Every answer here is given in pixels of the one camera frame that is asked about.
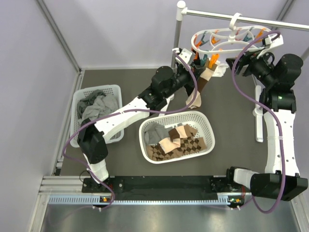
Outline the yellow-orange peg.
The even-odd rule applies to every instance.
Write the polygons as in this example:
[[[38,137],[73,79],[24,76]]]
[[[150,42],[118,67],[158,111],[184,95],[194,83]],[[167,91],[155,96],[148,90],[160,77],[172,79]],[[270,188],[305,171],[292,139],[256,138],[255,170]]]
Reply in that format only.
[[[216,64],[216,61],[218,60],[219,56],[220,56],[219,54],[212,54],[211,59],[209,61],[209,65],[208,65],[209,69],[211,69],[213,65]]]

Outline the white drying rack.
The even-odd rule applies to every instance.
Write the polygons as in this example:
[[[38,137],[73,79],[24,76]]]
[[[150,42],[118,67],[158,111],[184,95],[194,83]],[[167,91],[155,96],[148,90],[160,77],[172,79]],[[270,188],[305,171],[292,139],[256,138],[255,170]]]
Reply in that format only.
[[[283,9],[280,12],[278,19],[284,19],[284,17],[288,14],[291,10],[292,5],[294,4],[295,0],[287,0]],[[181,35],[181,28],[182,28],[182,21],[185,15],[192,15],[192,16],[199,16],[199,17],[207,17],[207,18],[215,18],[221,20],[229,20],[229,29],[234,31],[234,28],[237,27],[237,22],[244,22],[244,23],[251,23],[257,25],[264,25],[264,26],[272,26],[273,29],[284,28],[284,29],[294,29],[294,30],[301,30],[301,31],[309,31],[308,25],[303,24],[296,24],[296,23],[288,23],[278,20],[267,20],[267,19],[258,19],[252,17],[244,17],[240,13],[235,13],[234,15],[228,14],[219,14],[219,13],[210,13],[210,12],[203,12],[197,10],[190,10],[186,7],[186,3],[183,0],[177,2],[177,12],[176,12],[176,28],[175,28],[175,35],[174,35],[174,48],[179,46],[180,35]],[[261,143],[264,141],[263,133],[262,133],[262,111],[258,109],[256,106],[253,115],[255,116],[255,135],[256,141]]]

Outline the brown argyle socks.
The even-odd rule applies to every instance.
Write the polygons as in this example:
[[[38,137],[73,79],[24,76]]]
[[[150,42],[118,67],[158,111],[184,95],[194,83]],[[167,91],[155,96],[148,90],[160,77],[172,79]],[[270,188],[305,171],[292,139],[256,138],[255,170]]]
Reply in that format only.
[[[165,153],[159,144],[147,145],[147,156],[153,161],[162,162],[171,159],[188,157],[189,155],[199,153],[207,148],[202,137],[188,137],[180,139],[180,147],[174,148],[168,153]]]

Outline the white oval sock basket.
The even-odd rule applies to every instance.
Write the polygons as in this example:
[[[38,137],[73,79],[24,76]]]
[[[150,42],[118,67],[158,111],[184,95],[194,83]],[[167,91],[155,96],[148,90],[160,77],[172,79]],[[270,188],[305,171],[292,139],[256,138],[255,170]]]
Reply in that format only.
[[[141,124],[139,136],[143,156],[153,164],[206,155],[215,146],[210,122],[198,111],[148,119]]]

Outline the black sock with white stripes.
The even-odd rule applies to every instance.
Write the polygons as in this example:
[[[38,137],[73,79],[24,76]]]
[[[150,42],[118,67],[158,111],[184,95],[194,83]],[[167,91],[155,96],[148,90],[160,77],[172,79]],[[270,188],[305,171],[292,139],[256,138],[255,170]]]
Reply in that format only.
[[[205,67],[201,65],[201,59],[199,57],[198,52],[194,51],[194,54],[197,55],[197,57],[194,57],[193,62],[191,63],[191,68],[196,78],[196,81],[198,82],[200,75],[205,71]],[[191,93],[193,92],[194,86],[195,86],[194,82],[190,77],[189,83],[184,86],[188,96],[190,96]]]

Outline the orange clothes peg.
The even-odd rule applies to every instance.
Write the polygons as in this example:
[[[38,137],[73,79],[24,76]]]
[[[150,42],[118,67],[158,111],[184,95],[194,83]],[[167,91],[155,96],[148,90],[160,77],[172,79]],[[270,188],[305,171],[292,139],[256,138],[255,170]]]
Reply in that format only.
[[[193,61],[200,60],[199,53],[191,48],[192,53],[194,54]]]

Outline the brown beige striped socks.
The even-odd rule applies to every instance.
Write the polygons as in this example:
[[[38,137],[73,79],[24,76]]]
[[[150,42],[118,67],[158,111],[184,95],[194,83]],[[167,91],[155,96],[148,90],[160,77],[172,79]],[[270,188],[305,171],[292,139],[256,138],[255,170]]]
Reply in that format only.
[[[201,106],[202,104],[202,100],[201,100],[201,92],[203,90],[203,88],[205,87],[205,85],[210,81],[210,79],[212,78],[215,69],[217,68],[217,65],[214,63],[211,65],[210,68],[210,59],[207,58],[204,64],[205,70],[200,74],[200,76],[197,79],[197,95],[194,98],[194,94],[195,94],[195,87],[194,85],[191,84],[187,84],[185,85],[185,89],[188,95],[188,99],[186,100],[186,105],[189,105],[189,103],[193,100],[194,101],[189,105],[190,109],[195,109]]]

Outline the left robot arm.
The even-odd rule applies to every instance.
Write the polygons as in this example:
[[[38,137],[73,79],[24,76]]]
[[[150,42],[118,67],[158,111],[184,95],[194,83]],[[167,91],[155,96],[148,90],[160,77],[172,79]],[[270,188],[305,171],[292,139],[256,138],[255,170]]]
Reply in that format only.
[[[180,88],[186,88],[189,96],[195,95],[204,71],[205,67],[196,64],[179,64],[175,72],[171,67],[162,66],[156,70],[150,86],[129,104],[107,116],[82,122],[77,142],[94,179],[94,188],[103,192],[110,184],[105,162],[108,155],[106,142],[131,124],[161,113],[167,105],[167,98]]]

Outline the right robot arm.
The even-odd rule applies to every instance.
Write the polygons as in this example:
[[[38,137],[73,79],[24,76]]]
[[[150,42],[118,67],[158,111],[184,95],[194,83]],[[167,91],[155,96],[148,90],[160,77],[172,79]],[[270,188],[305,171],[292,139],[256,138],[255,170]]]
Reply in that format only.
[[[294,119],[296,98],[292,87],[301,74],[303,60],[294,54],[285,54],[277,62],[269,62],[270,52],[259,57],[246,52],[236,65],[236,73],[246,66],[243,76],[253,75],[263,85],[258,102],[267,106],[262,117],[267,128],[267,164],[262,174],[249,169],[231,167],[227,170],[225,185],[230,191],[242,186],[255,197],[277,198],[284,184],[281,200],[290,201],[308,188],[308,180],[300,176],[294,151]]]

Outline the white sock on hanger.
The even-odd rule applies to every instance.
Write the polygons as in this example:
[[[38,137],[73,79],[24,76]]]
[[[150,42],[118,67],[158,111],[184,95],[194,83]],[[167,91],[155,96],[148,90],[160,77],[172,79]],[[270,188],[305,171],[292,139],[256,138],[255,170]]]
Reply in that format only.
[[[217,67],[214,71],[213,77],[223,77],[229,66],[226,63],[221,63],[220,61],[217,61],[215,64]]]

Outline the teal clothes peg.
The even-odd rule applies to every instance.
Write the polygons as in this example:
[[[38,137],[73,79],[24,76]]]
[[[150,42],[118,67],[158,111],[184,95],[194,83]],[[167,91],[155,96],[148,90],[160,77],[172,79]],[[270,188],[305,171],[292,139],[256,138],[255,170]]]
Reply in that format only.
[[[200,59],[200,65],[204,66],[207,60],[208,60],[208,55],[204,54],[203,58]]]

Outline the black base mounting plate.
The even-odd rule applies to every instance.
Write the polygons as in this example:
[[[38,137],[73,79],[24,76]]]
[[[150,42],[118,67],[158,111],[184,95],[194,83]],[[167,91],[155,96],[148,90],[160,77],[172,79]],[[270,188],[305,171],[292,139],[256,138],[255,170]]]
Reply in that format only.
[[[176,201],[216,200],[218,193],[236,193],[243,197],[249,192],[227,178],[214,176],[114,176],[104,181],[107,187],[91,177],[85,178],[82,193],[109,193],[116,200]]]

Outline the white round clip hanger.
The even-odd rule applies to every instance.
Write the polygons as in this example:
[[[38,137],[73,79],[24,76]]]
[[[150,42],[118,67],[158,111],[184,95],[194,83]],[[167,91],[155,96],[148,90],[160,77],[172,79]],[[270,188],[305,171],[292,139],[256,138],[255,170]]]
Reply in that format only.
[[[191,38],[191,48],[201,54],[238,53],[253,40],[257,40],[249,51],[265,50],[262,35],[271,30],[267,27],[251,25],[234,28],[205,29],[195,33]]]

